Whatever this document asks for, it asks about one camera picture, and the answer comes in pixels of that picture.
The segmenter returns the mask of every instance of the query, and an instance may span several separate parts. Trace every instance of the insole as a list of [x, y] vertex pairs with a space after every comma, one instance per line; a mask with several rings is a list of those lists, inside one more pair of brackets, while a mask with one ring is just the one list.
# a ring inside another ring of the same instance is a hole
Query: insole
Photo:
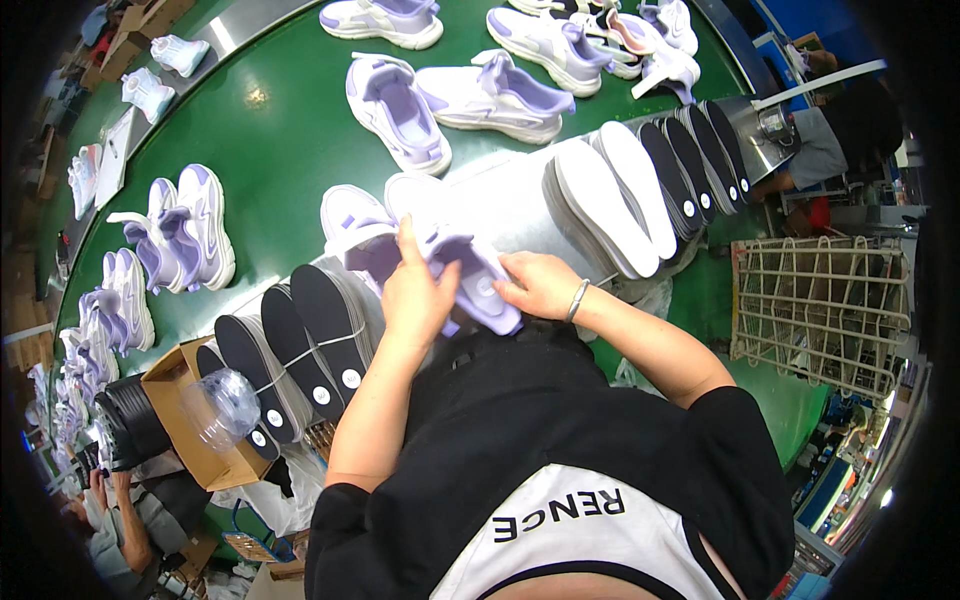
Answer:
[[740, 154], [740, 142], [737, 141], [736, 132], [730, 124], [730, 119], [727, 118], [727, 115], [720, 107], [710, 100], [707, 100], [703, 106], [707, 111], [710, 124], [717, 132], [717, 137], [720, 138], [720, 142], [727, 150], [727, 156], [730, 157], [730, 161], [733, 163], [733, 173], [736, 175], [737, 183], [740, 185], [740, 193], [746, 194], [750, 191], [750, 182], [747, 179], [747, 167], [743, 163], [743, 155]]
[[694, 198], [700, 203], [704, 221], [709, 224], [716, 216], [717, 209], [713, 201], [710, 182], [707, 179], [707, 172], [704, 171], [704, 160], [700, 157], [700, 147], [697, 146], [697, 142], [693, 141], [690, 132], [678, 119], [667, 117], [663, 121], [663, 127], [666, 128], [670, 146], [677, 155], [681, 167], [686, 171], [686, 175], [693, 184]]
[[[263, 295], [260, 302], [260, 319], [270, 349], [280, 364], [286, 365], [311, 348], [310, 340], [303, 329], [303, 321], [290, 295], [290, 287], [279, 283]], [[313, 409], [326, 420], [336, 420], [344, 412], [344, 402], [337, 387], [331, 382], [317, 360], [307, 354], [287, 367]]]
[[682, 215], [685, 227], [688, 231], [697, 230], [704, 224], [704, 217], [697, 210], [697, 203], [693, 201], [693, 195], [687, 189], [684, 182], [684, 176], [680, 172], [680, 165], [677, 164], [677, 157], [673, 154], [673, 148], [660, 133], [660, 130], [653, 123], [644, 123], [640, 126], [638, 132], [640, 143], [646, 149], [650, 160], [654, 163], [654, 169], [657, 171], [657, 179], [669, 195], [669, 200], [674, 203], [676, 210], [673, 214]]
[[720, 145], [720, 139], [717, 137], [709, 120], [707, 120], [706, 116], [704, 116], [700, 110], [696, 109], [696, 107], [688, 107], [687, 113], [690, 124], [693, 126], [693, 132], [696, 133], [697, 144], [700, 146], [700, 150], [703, 151], [710, 166], [713, 167], [713, 171], [716, 172], [717, 177], [723, 184], [723, 191], [726, 193], [727, 198], [730, 199], [730, 202], [734, 206], [737, 206], [737, 201], [740, 199], [739, 185], [730, 170], [730, 165], [727, 164], [727, 153], [724, 151], [723, 146]]
[[653, 161], [640, 140], [622, 123], [605, 123], [599, 134], [607, 161], [633, 195], [654, 248], [660, 258], [670, 258], [677, 251], [677, 236], [670, 225]]
[[[239, 319], [233, 315], [221, 315], [213, 329], [228, 367], [246, 377], [255, 390], [273, 381], [253, 336]], [[267, 388], [257, 397], [260, 398], [260, 418], [267, 423], [270, 435], [281, 444], [291, 443], [295, 438], [294, 426], [280, 402], [276, 387]]]
[[660, 256], [630, 214], [607, 161], [579, 139], [567, 142], [555, 160], [558, 177], [573, 196], [567, 196], [567, 201], [579, 207], [593, 226], [608, 236], [638, 275], [649, 277], [656, 273]]
[[[312, 265], [300, 265], [290, 276], [290, 291], [303, 325], [318, 344], [353, 334], [350, 314], [330, 277]], [[353, 339], [320, 348], [347, 405], [367, 368]]]

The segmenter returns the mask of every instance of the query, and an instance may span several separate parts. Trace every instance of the shoebox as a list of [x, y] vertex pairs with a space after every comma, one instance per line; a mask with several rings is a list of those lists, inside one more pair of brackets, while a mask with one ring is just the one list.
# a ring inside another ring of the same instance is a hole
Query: shoebox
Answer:
[[150, 40], [139, 32], [118, 32], [110, 43], [100, 76], [108, 82], [120, 80], [134, 59], [150, 47]]
[[181, 393], [200, 379], [197, 348], [212, 337], [175, 346], [140, 378], [143, 391], [163, 423], [183, 465], [208, 492], [260, 481], [271, 465], [246, 440], [240, 441], [227, 452], [213, 451], [201, 441], [180, 409]]
[[166, 35], [173, 24], [193, 8], [194, 0], [154, 0], [138, 8], [143, 11], [137, 31], [146, 37]]

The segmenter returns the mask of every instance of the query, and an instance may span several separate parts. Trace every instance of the white insole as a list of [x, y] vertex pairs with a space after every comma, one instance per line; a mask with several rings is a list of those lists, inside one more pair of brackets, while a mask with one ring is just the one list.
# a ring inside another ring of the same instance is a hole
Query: white insole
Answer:
[[581, 139], [565, 142], [556, 160], [557, 176], [571, 194], [567, 200], [587, 216], [586, 225], [605, 234], [640, 276], [656, 273], [660, 256], [630, 214], [607, 161]]
[[619, 121], [604, 123], [600, 137], [610, 166], [639, 204], [658, 256], [664, 260], [672, 257], [677, 252], [677, 236], [670, 225], [670, 215], [650, 155], [640, 140]]

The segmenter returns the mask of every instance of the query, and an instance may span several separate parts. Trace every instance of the bracelet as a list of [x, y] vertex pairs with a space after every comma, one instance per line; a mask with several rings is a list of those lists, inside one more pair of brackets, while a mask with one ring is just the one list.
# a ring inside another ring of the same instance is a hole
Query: bracelet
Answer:
[[570, 304], [570, 310], [566, 312], [566, 319], [564, 319], [565, 323], [573, 323], [573, 315], [577, 314], [577, 309], [580, 308], [580, 300], [584, 299], [584, 294], [587, 292], [587, 288], [589, 286], [589, 279], [584, 279], [580, 282], [580, 288], [577, 289], [577, 293], [573, 297], [573, 303]]

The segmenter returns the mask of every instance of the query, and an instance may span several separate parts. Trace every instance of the wire rack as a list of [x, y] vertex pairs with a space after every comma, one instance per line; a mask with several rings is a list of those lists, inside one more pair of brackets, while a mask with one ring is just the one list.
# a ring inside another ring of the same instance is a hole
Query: wire rack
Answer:
[[883, 399], [910, 331], [900, 240], [780, 238], [731, 243], [730, 357]]

